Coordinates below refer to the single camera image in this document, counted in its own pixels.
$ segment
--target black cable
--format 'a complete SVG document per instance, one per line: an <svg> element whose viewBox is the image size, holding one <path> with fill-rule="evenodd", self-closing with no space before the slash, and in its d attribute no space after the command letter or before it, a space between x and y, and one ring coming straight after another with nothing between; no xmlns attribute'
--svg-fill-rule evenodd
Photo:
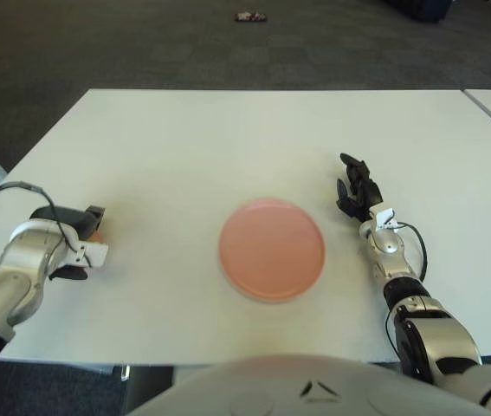
<svg viewBox="0 0 491 416"><path fill-rule="evenodd" d="M391 309L388 311L387 316L385 317L385 334L387 335L387 341L390 342L390 345L393 348L393 351L395 351L395 355L401 361L401 357L399 357L399 352L397 351L397 348L395 347L395 344L391 340L390 329L387 326L388 325L388 321L390 320L390 315L391 315Z"/></svg>
<svg viewBox="0 0 491 416"><path fill-rule="evenodd" d="M39 186L29 184L27 182L6 182L4 184L0 185L0 192L4 191L6 189L12 189L12 188L18 188L18 189L24 189L26 191L34 192L37 193L41 196L43 196L45 199L47 199L48 205L51 208L51 212L53 213L53 218L55 219L56 225L58 226L59 231L62 234L62 238L64 239L66 246L73 252L76 253L77 250L72 246L70 241L68 240L68 236L66 235L66 232L62 228L61 221L58 216L58 212L56 211L56 205L53 202L53 199ZM87 254L84 253L83 255L87 261L87 265L91 267L91 263L89 262L89 257L87 257Z"/></svg>
<svg viewBox="0 0 491 416"><path fill-rule="evenodd" d="M420 248L422 249L422 259L423 259L422 260L422 268L420 269L420 277L418 279L420 280L420 282L423 282L424 279L426 278L426 270L428 269L428 253L426 251L426 244L424 243L422 235L420 234L420 232L418 232L418 229L414 225L407 224L407 223L399 223L399 222L397 222L397 223L399 224L399 226L391 228L392 230L397 230L397 229L408 227L411 230L413 230L414 233L418 237L418 242L420 243ZM388 311L387 316L385 317L385 334L387 335L387 340L390 342L390 345L393 348L393 351L395 351L396 356L401 361L401 357L399 356L399 352L397 351L397 347L395 346L395 344L391 340L390 330L388 328L388 322L390 320L390 316L391 316L391 309Z"/></svg>
<svg viewBox="0 0 491 416"><path fill-rule="evenodd" d="M422 249L422 268L420 269L420 282L423 282L424 279L426 278L426 270L428 269L428 253L426 252L426 244L424 244L424 240L422 238L422 235L420 232L418 232L417 228L414 225L407 224L407 223L398 223L399 225L402 225L402 227L398 228L404 228L404 227L409 227L411 230L414 231L414 233L418 237L418 242L420 243L420 248Z"/></svg>

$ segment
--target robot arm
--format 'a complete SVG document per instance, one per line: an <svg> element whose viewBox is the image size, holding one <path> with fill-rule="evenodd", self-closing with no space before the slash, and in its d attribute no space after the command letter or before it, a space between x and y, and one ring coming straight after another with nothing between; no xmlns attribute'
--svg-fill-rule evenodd
<svg viewBox="0 0 491 416"><path fill-rule="evenodd" d="M0 259L0 352L41 305L47 276L81 280L83 267L104 263L108 247L85 241L103 211L44 207L14 230Z"/></svg>
<svg viewBox="0 0 491 416"><path fill-rule="evenodd" d="M404 374L491 410L491 366L481 365L470 333L430 296L407 263L395 212L382 202L365 162L344 154L341 159L347 164L357 201L348 197L340 180L338 207L363 222L359 234L366 241L373 275L394 315L397 354Z"/></svg>

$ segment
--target round plate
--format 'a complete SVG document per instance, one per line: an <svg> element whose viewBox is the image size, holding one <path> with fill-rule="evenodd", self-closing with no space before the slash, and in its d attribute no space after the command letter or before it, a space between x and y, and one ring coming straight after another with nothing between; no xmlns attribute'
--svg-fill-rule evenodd
<svg viewBox="0 0 491 416"><path fill-rule="evenodd" d="M299 207L257 200L236 211L223 227L220 262L228 279L264 301L293 299L309 289L324 265L324 240Z"/></svg>

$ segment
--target pink dish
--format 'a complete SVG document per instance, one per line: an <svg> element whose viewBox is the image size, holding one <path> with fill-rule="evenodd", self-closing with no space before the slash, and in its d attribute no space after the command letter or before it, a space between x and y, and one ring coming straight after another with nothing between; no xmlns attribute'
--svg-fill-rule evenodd
<svg viewBox="0 0 491 416"><path fill-rule="evenodd" d="M293 299L318 280L324 240L299 207L260 199L237 210L223 227L220 262L246 295L271 302Z"/></svg>

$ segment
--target small object on floor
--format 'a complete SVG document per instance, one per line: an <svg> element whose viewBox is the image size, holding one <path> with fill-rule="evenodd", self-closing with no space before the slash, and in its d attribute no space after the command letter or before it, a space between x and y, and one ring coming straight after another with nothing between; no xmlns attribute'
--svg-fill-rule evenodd
<svg viewBox="0 0 491 416"><path fill-rule="evenodd" d="M243 13L235 13L234 20L236 22L266 22L268 19L265 14L258 11L254 13L244 11Z"/></svg>

